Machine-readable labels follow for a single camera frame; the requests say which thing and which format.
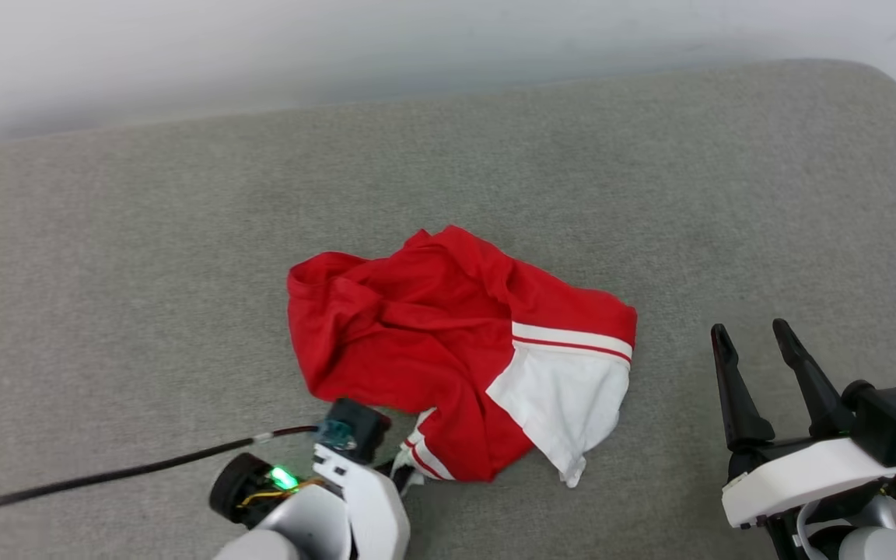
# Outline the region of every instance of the black cable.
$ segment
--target black cable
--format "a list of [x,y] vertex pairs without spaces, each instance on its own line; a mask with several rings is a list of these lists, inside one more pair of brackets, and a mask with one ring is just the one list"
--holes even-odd
[[206,457],[224,453],[224,451],[238,450],[241,447],[251,446],[252,443],[267,442],[268,439],[279,436],[289,436],[292,433],[316,432],[315,425],[298,425],[295,428],[276,429],[274,432],[261,433],[259,436],[245,437],[238,439],[236,442],[223,443],[221,446],[209,447],[208,450],[195,451],[178,457],[170,458],[170,460],[161,460],[152,462],[152,464],[142,464],[140,467],[122,468],[119,471],[100,472],[100,474],[92,474],[82,476],[82,478],[73,478],[71,481],[54,482],[52,485],[37,486],[20,492],[12,492],[0,496],[0,507],[10,506],[10,504],[19,503],[28,499],[38,499],[40,496],[64,492],[81,488],[82,486],[100,485],[103,482],[120,481],[122,478],[130,478],[131,476],[139,476],[140,474],[151,474],[152,472],[164,471],[164,469],[179,467],[179,465],[187,464],[196,460],[204,460]]

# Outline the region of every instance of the red garment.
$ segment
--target red garment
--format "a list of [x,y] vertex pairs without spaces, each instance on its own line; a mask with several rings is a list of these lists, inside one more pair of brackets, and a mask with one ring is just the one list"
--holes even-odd
[[[289,272],[289,330],[310,393],[421,415],[403,449],[434,478],[491,481],[533,440],[575,485],[582,451],[618,419],[635,323],[611,294],[570,287],[455,226],[421,230],[388,258],[328,252]],[[580,383],[587,362],[596,373]],[[607,386],[605,403],[582,403]],[[577,432],[597,415],[604,425]]]

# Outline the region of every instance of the gray sofa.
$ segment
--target gray sofa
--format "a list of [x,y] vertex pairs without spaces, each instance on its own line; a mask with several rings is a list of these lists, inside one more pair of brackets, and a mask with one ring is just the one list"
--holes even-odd
[[[709,330],[807,433],[769,322],[896,385],[896,84],[839,61],[218,117],[0,146],[0,493],[312,422],[289,267],[455,223],[639,314],[576,489],[533,451],[411,490],[412,558],[771,558],[729,528]],[[412,426],[394,415],[395,439]],[[309,472],[302,437],[256,453]],[[209,557],[231,457],[0,509],[0,558]]]

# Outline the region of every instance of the green led light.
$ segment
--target green led light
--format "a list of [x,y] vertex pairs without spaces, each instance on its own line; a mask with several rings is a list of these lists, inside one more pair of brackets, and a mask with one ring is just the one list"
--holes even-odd
[[285,468],[283,467],[275,467],[271,469],[268,478],[271,479],[271,482],[273,482],[274,485],[283,490],[292,490],[296,486],[299,486],[299,481],[296,480],[295,476],[285,472]]

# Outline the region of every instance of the yellow wire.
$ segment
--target yellow wire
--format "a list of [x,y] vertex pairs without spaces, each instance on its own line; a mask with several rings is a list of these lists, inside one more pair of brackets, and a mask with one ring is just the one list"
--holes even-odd
[[296,492],[296,490],[301,490],[303,488],[306,488],[306,486],[314,486],[314,485],[320,486],[323,484],[324,484],[323,478],[311,478],[309,481],[300,482],[299,486],[296,486],[296,489],[292,490],[292,491]]
[[237,507],[247,507],[253,499],[269,499],[270,497],[284,496],[285,494],[288,494],[288,492],[258,492],[257,494],[251,494],[246,497],[244,501],[241,502],[241,506]]

